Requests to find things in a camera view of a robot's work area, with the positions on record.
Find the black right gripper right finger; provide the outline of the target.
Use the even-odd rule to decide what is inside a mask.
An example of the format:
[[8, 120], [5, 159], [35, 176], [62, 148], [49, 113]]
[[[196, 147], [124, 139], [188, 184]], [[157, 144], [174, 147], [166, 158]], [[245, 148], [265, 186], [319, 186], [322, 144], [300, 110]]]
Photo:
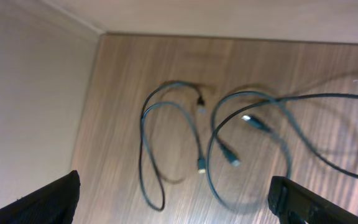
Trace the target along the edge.
[[286, 177], [272, 177], [267, 200], [281, 224], [358, 224], [358, 216]]

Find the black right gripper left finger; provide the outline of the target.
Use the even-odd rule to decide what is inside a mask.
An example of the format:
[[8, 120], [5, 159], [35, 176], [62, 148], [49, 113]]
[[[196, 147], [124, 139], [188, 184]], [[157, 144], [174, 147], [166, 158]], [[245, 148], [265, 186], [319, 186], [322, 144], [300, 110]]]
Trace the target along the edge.
[[1, 208], [0, 223], [71, 224], [80, 199], [80, 185], [80, 176], [73, 170]]

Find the black USB cable dark plug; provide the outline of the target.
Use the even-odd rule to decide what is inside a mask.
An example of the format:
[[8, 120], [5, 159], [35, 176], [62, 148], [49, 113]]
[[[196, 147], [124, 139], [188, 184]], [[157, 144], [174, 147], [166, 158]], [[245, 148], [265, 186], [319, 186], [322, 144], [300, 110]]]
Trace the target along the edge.
[[[173, 106], [182, 113], [182, 115], [185, 117], [186, 122], [189, 124], [189, 127], [191, 128], [191, 131], [195, 137], [196, 148], [198, 151], [198, 159], [197, 159], [198, 172], [200, 174], [206, 172], [206, 158], [203, 154], [203, 150], [201, 147], [200, 136], [199, 136], [198, 130], [196, 128], [195, 122], [192, 120], [189, 112], [187, 112], [186, 109], [184, 109], [184, 107], [182, 107], [181, 105], [179, 105], [175, 102], [172, 102], [172, 101], [161, 101], [161, 102], [155, 103], [152, 106], [146, 108], [149, 101], [154, 97], [154, 95], [156, 95], [157, 93], [159, 93], [165, 89], [173, 88], [176, 86], [185, 86], [185, 87], [193, 89], [198, 95], [196, 104], [200, 105], [200, 106], [205, 105], [204, 98], [203, 98], [200, 88], [195, 83], [190, 83], [190, 82], [186, 82], [186, 81], [171, 81], [171, 82], [161, 84], [158, 88], [156, 88], [153, 92], [151, 92], [148, 95], [148, 97], [144, 101], [144, 104], [142, 105], [142, 109], [140, 112], [140, 118], [139, 118], [139, 134], [140, 134], [139, 158], [138, 158], [139, 185], [140, 185], [140, 190], [142, 192], [142, 196], [143, 196], [146, 204], [152, 210], [155, 210], [156, 212], [162, 212], [165, 209], [166, 197], [165, 197], [165, 189], [162, 184], [162, 176], [161, 176], [160, 171], [157, 167], [157, 163], [155, 161], [154, 155], [152, 153], [151, 147], [150, 147], [148, 139], [147, 139], [147, 135], [145, 133], [145, 120], [147, 118], [147, 115], [152, 110], [162, 107], [162, 106]], [[154, 174], [157, 178], [158, 186], [160, 188], [160, 192], [161, 192], [161, 196], [162, 196], [162, 203], [159, 206], [157, 206], [156, 204], [154, 204], [151, 201], [151, 199], [149, 198], [147, 191], [145, 189], [144, 176], [143, 176], [143, 171], [142, 171], [142, 156], [143, 156], [144, 149], [146, 150], [146, 153], [148, 154], [148, 156], [150, 158], [150, 162], [152, 164], [152, 168], [153, 168]]]

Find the black USB cable white plug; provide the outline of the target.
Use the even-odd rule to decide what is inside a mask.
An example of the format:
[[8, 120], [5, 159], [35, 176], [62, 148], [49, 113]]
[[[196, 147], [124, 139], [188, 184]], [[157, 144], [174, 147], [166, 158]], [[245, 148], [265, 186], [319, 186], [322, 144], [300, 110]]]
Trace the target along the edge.
[[[235, 112], [233, 112], [233, 114], [229, 115], [224, 121], [222, 121], [218, 126], [215, 126], [215, 117], [216, 114], [218, 112], [218, 109], [223, 105], [223, 103], [225, 103], [227, 100], [237, 97], [237, 96], [247, 96], [247, 95], [257, 95], [259, 97], [265, 98], [264, 101], [261, 101], [259, 103], [254, 103], [250, 106], [246, 106], [244, 108], [241, 108]], [[222, 153], [224, 154], [226, 160], [228, 162], [230, 162], [232, 165], [234, 165], [236, 162], [238, 162], [238, 157], [237, 155], [231, 151], [224, 143], [223, 141], [219, 138], [218, 136], [218, 132], [220, 131], [220, 129], [231, 119], [233, 118], [235, 115], [241, 113], [242, 111], [251, 109], [253, 107], [258, 107], [258, 106], [263, 106], [263, 105], [267, 105], [267, 104], [274, 104], [277, 107], [279, 107], [280, 110], [283, 111], [283, 113], [286, 116], [289, 116], [291, 118], [291, 113], [285, 108], [284, 106], [284, 102], [285, 101], [290, 101], [293, 100], [293, 97], [283, 97], [283, 98], [274, 98], [266, 93], [262, 93], [259, 91], [240, 91], [237, 93], [233, 93], [231, 95], [227, 95], [224, 98], [222, 98], [217, 105], [214, 107], [212, 114], [211, 114], [211, 130], [212, 130], [212, 135], [209, 139], [208, 142], [208, 146], [207, 146], [207, 153], [206, 153], [206, 159], [205, 159], [205, 165], [206, 165], [206, 180], [207, 183], [210, 187], [211, 193], [213, 194], [213, 196], [215, 197], [215, 199], [219, 202], [220, 205], [222, 205], [225, 209], [234, 212], [234, 213], [241, 213], [242, 210], [238, 210], [235, 209], [233, 206], [231, 206], [229, 203], [225, 202], [220, 195], [218, 194], [218, 192], [216, 191], [216, 188], [213, 184], [212, 181], [212, 177], [210, 174], [210, 170], [209, 170], [209, 165], [210, 165], [210, 158], [211, 158], [211, 153], [212, 153], [212, 148], [213, 148], [213, 144], [216, 141], [220, 150], [222, 151]], [[277, 135], [276, 132], [272, 131], [268, 126], [266, 126], [264, 123], [261, 123], [259, 121], [257, 121], [256, 118], [251, 118], [252, 120], [252, 124], [253, 126], [255, 126], [257, 129], [260, 129], [264, 132], [266, 132], [267, 134], [269, 134], [273, 139], [277, 140], [278, 142], [280, 142], [281, 144], [281, 150], [285, 155], [285, 159], [286, 159], [286, 163], [287, 163], [287, 172], [285, 177], [289, 178], [291, 177], [291, 166], [292, 166], [292, 158], [291, 155], [289, 153], [289, 149], [288, 149], [288, 145], [286, 144], [286, 142]]]

